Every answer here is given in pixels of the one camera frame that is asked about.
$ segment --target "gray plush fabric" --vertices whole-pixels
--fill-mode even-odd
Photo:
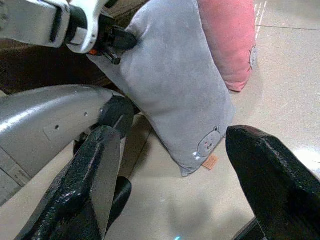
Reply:
[[[88,57],[141,109],[187,176],[214,150],[235,112],[197,0],[151,0],[127,30],[138,45],[122,55],[120,65]]]

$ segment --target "orange fabric tag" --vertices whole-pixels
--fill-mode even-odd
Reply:
[[[207,160],[202,163],[202,166],[205,168],[212,170],[218,161],[218,157],[211,153],[211,155],[207,158]]]

